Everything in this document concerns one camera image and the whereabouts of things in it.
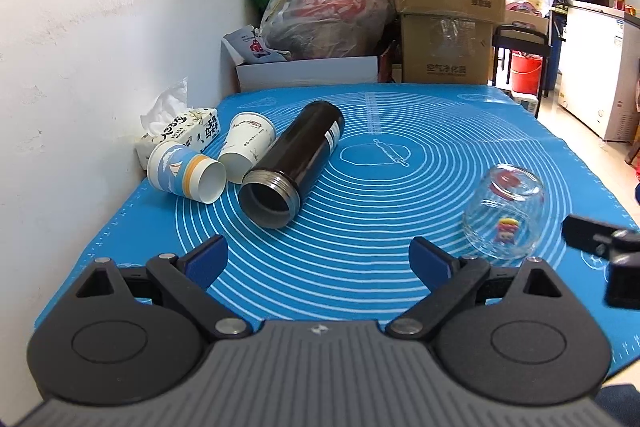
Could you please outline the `clear glass jar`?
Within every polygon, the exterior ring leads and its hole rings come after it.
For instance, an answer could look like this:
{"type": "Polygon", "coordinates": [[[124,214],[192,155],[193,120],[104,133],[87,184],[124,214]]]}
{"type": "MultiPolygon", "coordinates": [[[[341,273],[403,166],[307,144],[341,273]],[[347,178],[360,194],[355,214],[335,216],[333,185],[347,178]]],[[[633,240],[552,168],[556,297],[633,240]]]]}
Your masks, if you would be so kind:
{"type": "Polygon", "coordinates": [[[539,242],[545,199],[546,189],[536,174],[509,164],[495,165],[464,210],[464,235],[486,257],[523,259],[539,242]]]}

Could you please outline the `blue sailboat paper cup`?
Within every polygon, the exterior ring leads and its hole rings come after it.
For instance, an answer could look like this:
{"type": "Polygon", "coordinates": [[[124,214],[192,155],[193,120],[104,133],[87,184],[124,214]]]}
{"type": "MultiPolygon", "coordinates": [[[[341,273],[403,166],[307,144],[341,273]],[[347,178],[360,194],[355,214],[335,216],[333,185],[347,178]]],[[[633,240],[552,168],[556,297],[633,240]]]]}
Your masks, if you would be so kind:
{"type": "Polygon", "coordinates": [[[226,168],[221,162],[178,142],[154,147],[146,172],[158,191],[205,205],[216,202],[227,185],[226,168]]]}

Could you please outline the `white paper cup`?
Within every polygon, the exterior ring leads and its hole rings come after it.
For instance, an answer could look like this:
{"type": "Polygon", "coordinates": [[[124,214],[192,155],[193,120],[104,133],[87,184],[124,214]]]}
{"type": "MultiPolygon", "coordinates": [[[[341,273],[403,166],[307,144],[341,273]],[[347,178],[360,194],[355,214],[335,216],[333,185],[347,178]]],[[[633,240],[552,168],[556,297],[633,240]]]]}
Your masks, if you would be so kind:
{"type": "Polygon", "coordinates": [[[241,184],[274,141],[276,129],[266,116],[252,112],[236,114],[218,156],[218,161],[226,168],[228,181],[241,184]]]}

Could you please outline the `black thermos flask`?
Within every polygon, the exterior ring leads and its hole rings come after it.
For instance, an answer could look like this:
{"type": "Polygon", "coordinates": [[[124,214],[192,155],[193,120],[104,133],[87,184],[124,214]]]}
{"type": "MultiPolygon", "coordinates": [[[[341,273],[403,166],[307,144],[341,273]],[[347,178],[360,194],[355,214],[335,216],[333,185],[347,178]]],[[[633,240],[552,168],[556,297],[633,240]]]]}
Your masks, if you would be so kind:
{"type": "Polygon", "coordinates": [[[307,104],[244,176],[238,201],[263,229],[292,222],[329,162],[345,129],[345,117],[328,101],[307,104]]]}

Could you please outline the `blue silicone baking mat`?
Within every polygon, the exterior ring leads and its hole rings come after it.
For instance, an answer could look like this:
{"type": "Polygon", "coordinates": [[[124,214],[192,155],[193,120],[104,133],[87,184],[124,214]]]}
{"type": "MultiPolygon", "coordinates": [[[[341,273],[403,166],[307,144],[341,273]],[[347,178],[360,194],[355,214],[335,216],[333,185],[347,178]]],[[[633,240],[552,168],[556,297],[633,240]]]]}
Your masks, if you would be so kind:
{"type": "Polygon", "coordinates": [[[494,88],[369,84],[276,89],[219,104],[223,126],[243,112],[283,130],[308,103],[324,100],[346,122],[340,143],[289,227],[268,231],[243,215],[229,186],[212,205],[142,183],[78,259],[123,267],[161,253],[184,254],[220,234],[229,260],[210,293],[250,324],[268,319],[387,322],[424,297],[408,263],[422,236],[453,255],[472,251],[462,213],[498,164],[524,167],[546,189],[544,258],[608,335],[612,367],[639,356],[639,317],[605,306],[606,265],[567,248],[570,215],[631,225],[615,196],[559,138],[494,88]]]}

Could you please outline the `white tissue pack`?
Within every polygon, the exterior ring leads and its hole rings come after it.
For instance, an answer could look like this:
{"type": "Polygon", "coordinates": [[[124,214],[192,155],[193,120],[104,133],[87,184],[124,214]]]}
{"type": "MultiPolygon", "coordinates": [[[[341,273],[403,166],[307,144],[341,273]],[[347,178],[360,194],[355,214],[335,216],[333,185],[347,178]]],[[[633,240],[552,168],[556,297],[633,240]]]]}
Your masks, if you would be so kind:
{"type": "Polygon", "coordinates": [[[142,137],[136,142],[140,166],[148,169],[154,148],[164,142],[179,144],[203,153],[220,133],[216,108],[188,106],[188,78],[162,92],[148,113],[140,116],[142,137]]]}

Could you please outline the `white chest freezer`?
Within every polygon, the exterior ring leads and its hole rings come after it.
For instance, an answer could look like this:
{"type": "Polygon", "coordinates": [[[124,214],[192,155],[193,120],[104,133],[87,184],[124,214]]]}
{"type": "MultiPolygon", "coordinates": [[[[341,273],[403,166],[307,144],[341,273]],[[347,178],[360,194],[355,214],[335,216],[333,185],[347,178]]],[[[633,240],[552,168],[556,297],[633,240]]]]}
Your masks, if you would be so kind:
{"type": "Polygon", "coordinates": [[[560,55],[558,102],[606,142],[631,142],[639,124],[639,19],[573,1],[560,55]]]}

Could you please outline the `red bucket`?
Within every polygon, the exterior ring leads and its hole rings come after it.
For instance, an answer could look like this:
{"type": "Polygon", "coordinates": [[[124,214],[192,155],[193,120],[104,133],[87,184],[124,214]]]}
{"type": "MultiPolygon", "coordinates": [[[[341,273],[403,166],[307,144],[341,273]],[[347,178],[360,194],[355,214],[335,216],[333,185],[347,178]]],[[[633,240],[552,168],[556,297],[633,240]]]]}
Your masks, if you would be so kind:
{"type": "Polygon", "coordinates": [[[512,54],[510,80],[516,93],[536,95],[542,69],[538,55],[514,52],[512,54]]]}

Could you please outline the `lower cardboard box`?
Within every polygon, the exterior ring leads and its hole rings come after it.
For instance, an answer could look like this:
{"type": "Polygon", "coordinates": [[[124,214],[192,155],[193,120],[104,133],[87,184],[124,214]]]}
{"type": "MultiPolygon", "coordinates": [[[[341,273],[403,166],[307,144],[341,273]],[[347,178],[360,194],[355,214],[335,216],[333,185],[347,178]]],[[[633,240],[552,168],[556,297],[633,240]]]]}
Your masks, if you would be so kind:
{"type": "Polygon", "coordinates": [[[401,15],[403,83],[486,84],[494,24],[401,15]]]}

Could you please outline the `black utility cart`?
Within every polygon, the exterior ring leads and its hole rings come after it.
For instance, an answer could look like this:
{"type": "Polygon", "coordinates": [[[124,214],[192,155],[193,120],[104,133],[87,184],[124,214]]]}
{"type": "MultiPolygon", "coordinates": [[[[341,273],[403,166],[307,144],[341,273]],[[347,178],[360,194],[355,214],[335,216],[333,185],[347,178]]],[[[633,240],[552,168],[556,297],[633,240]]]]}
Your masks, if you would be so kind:
{"type": "Polygon", "coordinates": [[[548,95],[544,83],[551,54],[549,38],[537,29],[502,24],[494,30],[491,43],[494,52],[488,83],[497,87],[502,70],[500,89],[538,118],[542,98],[548,95]]]}

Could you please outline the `white open box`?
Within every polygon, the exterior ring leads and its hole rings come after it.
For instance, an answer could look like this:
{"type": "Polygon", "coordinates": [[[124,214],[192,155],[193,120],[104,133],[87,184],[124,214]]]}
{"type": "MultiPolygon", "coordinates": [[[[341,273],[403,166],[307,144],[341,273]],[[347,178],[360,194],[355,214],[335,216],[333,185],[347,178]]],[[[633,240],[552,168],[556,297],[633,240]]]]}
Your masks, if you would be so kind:
{"type": "Polygon", "coordinates": [[[375,56],[287,60],[283,52],[268,48],[253,26],[224,35],[222,42],[235,59],[242,92],[378,81],[375,56]]]}

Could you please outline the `clear plastic bag red contents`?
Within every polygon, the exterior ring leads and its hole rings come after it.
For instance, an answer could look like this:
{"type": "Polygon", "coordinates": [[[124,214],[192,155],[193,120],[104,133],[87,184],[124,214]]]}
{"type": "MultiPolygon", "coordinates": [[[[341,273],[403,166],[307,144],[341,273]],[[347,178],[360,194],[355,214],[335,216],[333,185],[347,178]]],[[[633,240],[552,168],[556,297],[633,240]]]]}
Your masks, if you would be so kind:
{"type": "Polygon", "coordinates": [[[393,0],[269,0],[259,32],[293,60],[363,56],[394,16],[393,0]]]}

